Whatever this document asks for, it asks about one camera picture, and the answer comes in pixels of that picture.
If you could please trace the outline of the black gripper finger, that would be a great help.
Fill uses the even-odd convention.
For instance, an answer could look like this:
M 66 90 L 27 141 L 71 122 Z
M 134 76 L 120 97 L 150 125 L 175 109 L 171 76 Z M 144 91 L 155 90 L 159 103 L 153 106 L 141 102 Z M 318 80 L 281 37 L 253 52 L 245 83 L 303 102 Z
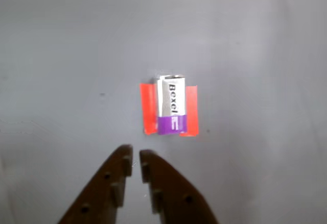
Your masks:
M 218 223 L 202 194 L 153 150 L 139 152 L 142 181 L 161 223 Z
M 116 223 L 126 178 L 132 175 L 133 148 L 119 146 L 101 165 L 59 223 Z

